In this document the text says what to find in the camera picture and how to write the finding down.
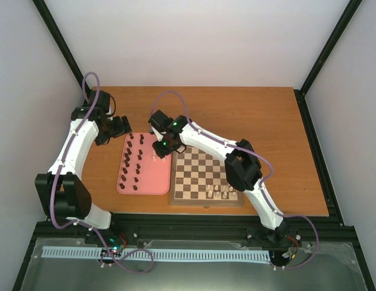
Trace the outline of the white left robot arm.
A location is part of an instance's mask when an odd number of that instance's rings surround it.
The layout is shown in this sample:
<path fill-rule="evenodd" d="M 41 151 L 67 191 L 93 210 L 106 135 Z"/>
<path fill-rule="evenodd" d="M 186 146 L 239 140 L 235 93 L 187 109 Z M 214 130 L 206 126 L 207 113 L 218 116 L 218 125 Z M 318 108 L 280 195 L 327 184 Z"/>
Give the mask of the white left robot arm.
<path fill-rule="evenodd" d="M 92 144 L 108 144 L 132 131 L 126 116 L 115 115 L 115 99 L 105 91 L 93 90 L 86 104 L 76 107 L 70 117 L 69 134 L 54 164 L 35 178 L 44 213 L 56 221 L 99 229 L 107 244 L 119 240 L 120 229 L 111 223 L 112 214 L 94 205 L 82 183 L 82 170 Z"/>

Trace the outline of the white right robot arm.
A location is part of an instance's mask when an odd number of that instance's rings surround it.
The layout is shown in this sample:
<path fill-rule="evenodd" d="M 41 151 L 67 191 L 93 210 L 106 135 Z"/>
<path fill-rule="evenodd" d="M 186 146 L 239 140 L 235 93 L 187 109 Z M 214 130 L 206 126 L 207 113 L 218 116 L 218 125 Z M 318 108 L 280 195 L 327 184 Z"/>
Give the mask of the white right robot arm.
<path fill-rule="evenodd" d="M 280 242 L 287 233 L 284 214 L 274 203 L 264 183 L 261 161 L 251 143 L 245 139 L 239 142 L 217 136 L 186 116 L 172 119 L 157 110 L 149 119 L 150 132 L 157 140 L 152 144 L 158 157 L 164 158 L 173 152 L 184 153 L 189 147 L 196 148 L 219 160 L 225 166 L 227 182 L 242 192 L 253 205 L 263 227 L 267 240 Z"/>

